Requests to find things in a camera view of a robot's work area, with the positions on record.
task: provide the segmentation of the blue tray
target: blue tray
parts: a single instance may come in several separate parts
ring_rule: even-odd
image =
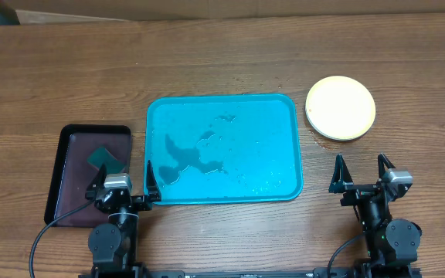
[[[296,110],[282,94],[161,98],[145,134],[158,205],[286,201],[303,188]]]

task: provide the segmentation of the dark rectangular tray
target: dark rectangular tray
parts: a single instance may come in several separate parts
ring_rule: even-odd
[[[69,124],[61,130],[49,188],[44,222],[87,202],[85,191],[97,174],[87,158],[99,147],[105,147],[125,164],[128,173],[131,153],[130,128],[121,125]],[[107,215],[93,205],[57,222],[57,226],[95,227],[107,222]]]

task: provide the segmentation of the wooden tabletop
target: wooden tabletop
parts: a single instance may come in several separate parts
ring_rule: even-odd
[[[329,141],[305,120],[319,79],[350,76],[372,93],[372,129]],[[419,260],[445,276],[445,14],[324,16],[0,27],[0,277],[27,277],[44,226],[60,130],[126,124],[131,177],[141,187],[148,105],[159,97],[285,93],[297,108],[304,188],[292,202],[155,207],[141,213],[138,260],[152,270],[310,270],[360,233],[355,213],[328,193],[335,155],[355,182],[376,179],[383,151],[414,184],[390,205],[423,228]],[[331,111],[341,120],[341,111]],[[91,267],[90,229],[52,228],[37,277]],[[336,266],[365,257],[362,243]]]

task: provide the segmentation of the sponge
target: sponge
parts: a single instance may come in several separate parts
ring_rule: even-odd
[[[87,162],[97,170],[105,164],[107,175],[121,173],[125,167],[125,164],[118,161],[105,147],[99,147],[93,151]]]

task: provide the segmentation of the wood grain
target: wood grain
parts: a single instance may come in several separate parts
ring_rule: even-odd
[[[356,141],[328,141],[306,123],[307,92],[330,75],[359,80],[375,99],[375,124]],[[352,209],[328,194],[335,155],[343,153],[356,182],[370,182],[384,151],[415,177],[391,204],[396,218],[423,227],[415,265],[424,276],[445,276],[445,14],[426,14],[0,27],[0,277],[28,276],[63,126],[128,125],[140,188],[153,100],[270,92],[297,107],[301,195],[142,213],[138,259],[189,272],[325,266],[359,232]],[[37,249],[37,276],[89,270],[89,232],[50,229]],[[336,265],[364,255],[358,244]]]

